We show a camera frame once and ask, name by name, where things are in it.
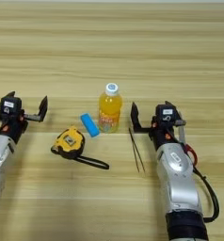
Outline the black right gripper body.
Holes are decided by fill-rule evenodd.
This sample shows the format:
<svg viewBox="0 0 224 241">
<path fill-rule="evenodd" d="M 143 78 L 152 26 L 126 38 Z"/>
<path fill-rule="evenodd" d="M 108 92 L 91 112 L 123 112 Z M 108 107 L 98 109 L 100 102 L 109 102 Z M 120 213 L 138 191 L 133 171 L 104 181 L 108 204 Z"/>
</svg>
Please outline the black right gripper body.
<svg viewBox="0 0 224 241">
<path fill-rule="evenodd" d="M 139 133 L 147 133 L 153 142 L 154 148 L 158 150 L 164 144 L 173 144 L 180 141 L 174 135 L 173 127 L 185 126 L 185 120 L 176 120 L 174 123 L 169 125 L 160 126 L 158 123 L 153 122 L 151 127 L 138 127 Z"/>
</svg>

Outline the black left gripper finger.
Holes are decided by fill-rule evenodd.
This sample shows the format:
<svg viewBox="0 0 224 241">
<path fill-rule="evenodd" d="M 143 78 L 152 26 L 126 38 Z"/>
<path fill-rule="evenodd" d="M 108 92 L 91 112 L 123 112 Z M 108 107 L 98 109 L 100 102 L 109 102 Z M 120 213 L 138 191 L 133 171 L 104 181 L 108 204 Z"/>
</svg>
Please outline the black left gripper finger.
<svg viewBox="0 0 224 241">
<path fill-rule="evenodd" d="M 14 101 L 15 92 L 12 91 L 6 96 L 1 98 L 0 101 L 0 120 L 3 119 L 4 115 L 10 115 L 14 113 L 15 110 L 15 101 Z"/>
<path fill-rule="evenodd" d="M 44 97 L 40 103 L 39 121 L 43 121 L 48 109 L 48 99 Z"/>
</svg>

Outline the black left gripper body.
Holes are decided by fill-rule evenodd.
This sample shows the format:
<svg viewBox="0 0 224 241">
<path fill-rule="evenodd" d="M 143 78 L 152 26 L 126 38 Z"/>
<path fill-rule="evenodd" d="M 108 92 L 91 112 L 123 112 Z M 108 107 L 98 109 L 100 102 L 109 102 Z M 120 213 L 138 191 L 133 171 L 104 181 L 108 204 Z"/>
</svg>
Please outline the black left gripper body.
<svg viewBox="0 0 224 241">
<path fill-rule="evenodd" d="M 42 116 L 39 115 L 19 115 L 15 116 L 1 116 L 0 115 L 0 135 L 11 138 L 15 143 L 18 143 L 22 133 L 25 132 L 29 121 L 42 121 Z"/>
</svg>

